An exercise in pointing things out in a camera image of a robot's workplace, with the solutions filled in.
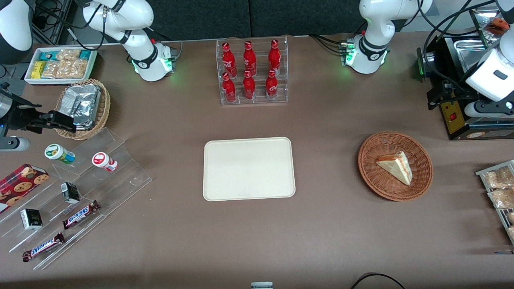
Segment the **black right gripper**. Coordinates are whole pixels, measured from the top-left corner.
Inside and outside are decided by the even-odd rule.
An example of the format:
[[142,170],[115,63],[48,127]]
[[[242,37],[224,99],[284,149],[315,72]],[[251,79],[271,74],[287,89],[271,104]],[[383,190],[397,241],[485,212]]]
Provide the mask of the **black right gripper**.
[[15,94],[2,93],[1,133],[7,134],[9,130],[26,130],[35,134],[42,134],[44,129],[76,132],[73,117],[59,111],[49,111],[42,114],[36,110],[41,106],[41,104],[33,104]]

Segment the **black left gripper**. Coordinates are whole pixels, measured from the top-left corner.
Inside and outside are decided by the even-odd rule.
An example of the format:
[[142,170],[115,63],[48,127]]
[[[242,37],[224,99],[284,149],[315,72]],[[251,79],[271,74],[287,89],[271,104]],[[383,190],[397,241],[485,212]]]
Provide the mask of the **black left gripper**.
[[441,82],[442,93],[427,93],[427,107],[428,110],[434,110],[441,104],[450,103],[455,106],[459,101],[464,101],[469,104],[473,101],[480,100],[480,96],[476,90],[470,87],[466,82],[453,83],[448,80]]

